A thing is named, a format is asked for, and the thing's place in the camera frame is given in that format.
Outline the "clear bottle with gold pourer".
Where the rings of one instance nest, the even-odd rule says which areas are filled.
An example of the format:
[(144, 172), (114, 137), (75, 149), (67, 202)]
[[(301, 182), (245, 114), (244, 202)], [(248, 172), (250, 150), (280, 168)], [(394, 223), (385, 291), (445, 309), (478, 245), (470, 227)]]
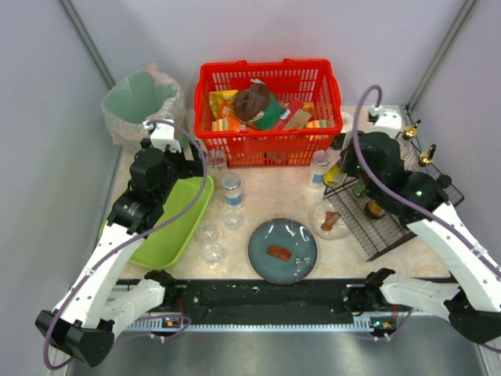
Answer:
[(421, 120), (418, 119), (416, 122), (413, 124), (407, 126), (404, 128), (402, 132), (402, 138), (405, 141), (410, 141), (411, 139), (415, 139), (418, 136), (419, 133), (419, 125), (421, 123)]

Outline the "tall clear jar foil lid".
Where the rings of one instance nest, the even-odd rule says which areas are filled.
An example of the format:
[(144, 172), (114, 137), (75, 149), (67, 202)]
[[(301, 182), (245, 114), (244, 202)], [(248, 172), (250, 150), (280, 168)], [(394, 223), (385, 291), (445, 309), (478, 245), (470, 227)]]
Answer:
[(209, 150), (206, 155), (206, 160), (210, 172), (222, 172), (227, 169), (227, 158), (224, 150)]

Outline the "silver lid jar blue label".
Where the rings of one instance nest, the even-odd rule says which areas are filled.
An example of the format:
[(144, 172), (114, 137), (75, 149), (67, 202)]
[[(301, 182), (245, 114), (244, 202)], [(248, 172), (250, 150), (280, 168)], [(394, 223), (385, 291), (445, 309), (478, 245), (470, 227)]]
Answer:
[(242, 181), (237, 174), (225, 174), (222, 177), (222, 188), (228, 205), (239, 207), (243, 203)]

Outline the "dark vinegar bottle black cap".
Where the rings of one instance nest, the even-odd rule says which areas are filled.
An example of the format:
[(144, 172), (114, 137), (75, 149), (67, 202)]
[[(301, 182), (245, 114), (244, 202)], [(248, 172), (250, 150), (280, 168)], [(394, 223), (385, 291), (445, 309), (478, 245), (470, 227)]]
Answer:
[(437, 184), (443, 189), (447, 189), (452, 185), (452, 178), (449, 175), (440, 175), (436, 178)]

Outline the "blue ceramic plate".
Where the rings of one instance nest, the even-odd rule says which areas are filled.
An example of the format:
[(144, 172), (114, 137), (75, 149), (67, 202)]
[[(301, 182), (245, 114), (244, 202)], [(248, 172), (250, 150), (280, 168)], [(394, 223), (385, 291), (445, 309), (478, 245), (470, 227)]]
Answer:
[(247, 256), (254, 271), (277, 285), (300, 282), (314, 269), (318, 246), (312, 232), (293, 219), (270, 219), (251, 234)]

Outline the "brown meat piece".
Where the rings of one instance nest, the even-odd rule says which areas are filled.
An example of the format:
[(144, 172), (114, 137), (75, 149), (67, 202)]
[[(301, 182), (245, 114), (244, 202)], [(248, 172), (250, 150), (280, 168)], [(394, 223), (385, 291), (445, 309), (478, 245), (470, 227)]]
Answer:
[(283, 248), (283, 247), (280, 247), (278, 245), (270, 245), (268, 248), (267, 248), (267, 251), (266, 253), (276, 259), (279, 259), (281, 261), (284, 261), (284, 262), (288, 262), (291, 258), (291, 251), (289, 251), (288, 249), (286, 248)]

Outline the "yellow cap sauce bottle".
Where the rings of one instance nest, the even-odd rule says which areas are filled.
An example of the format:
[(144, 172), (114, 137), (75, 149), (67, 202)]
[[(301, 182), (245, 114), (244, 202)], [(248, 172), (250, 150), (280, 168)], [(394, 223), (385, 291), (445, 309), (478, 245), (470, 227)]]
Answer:
[(353, 186), (353, 194), (357, 198), (366, 197), (366, 184), (362, 179), (357, 179), (355, 185)]

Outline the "red lid sauce jar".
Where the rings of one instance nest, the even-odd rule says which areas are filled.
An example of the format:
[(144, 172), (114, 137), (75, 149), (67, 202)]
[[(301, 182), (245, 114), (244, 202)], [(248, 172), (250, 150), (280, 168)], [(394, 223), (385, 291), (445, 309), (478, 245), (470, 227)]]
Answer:
[(375, 200), (369, 200), (365, 207), (364, 212), (370, 219), (379, 220), (386, 215), (386, 211)]

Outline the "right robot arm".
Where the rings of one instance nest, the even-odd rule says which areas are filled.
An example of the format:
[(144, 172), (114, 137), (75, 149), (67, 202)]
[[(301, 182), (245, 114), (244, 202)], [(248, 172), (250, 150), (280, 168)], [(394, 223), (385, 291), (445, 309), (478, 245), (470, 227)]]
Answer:
[(375, 305), (431, 313), (466, 339), (484, 345), (500, 337), (500, 266), (463, 224), (445, 192), (450, 179), (410, 171), (396, 139), (402, 118), (380, 105), (369, 111), (368, 132), (355, 130), (341, 152), (341, 170), (359, 179), (367, 197), (424, 240), (454, 277), (435, 283), (392, 269), (370, 273), (366, 296)]

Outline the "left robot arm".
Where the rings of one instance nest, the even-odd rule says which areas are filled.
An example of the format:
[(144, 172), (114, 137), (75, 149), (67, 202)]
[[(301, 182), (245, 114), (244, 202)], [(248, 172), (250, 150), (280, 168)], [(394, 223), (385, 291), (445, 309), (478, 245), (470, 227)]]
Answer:
[(162, 306), (173, 280), (166, 272), (149, 272), (132, 290), (109, 302), (121, 271), (146, 238), (187, 213), (203, 193), (177, 214), (160, 221), (164, 205), (180, 179), (207, 179), (207, 162), (200, 144), (192, 139), (193, 159), (186, 160), (175, 137), (188, 134), (171, 119), (144, 121), (149, 133), (130, 167), (126, 191), (115, 201), (95, 250), (65, 297), (51, 310), (42, 310), (35, 321), (44, 335), (43, 359), (51, 371), (49, 347), (89, 367), (101, 364), (120, 334), (136, 320)]

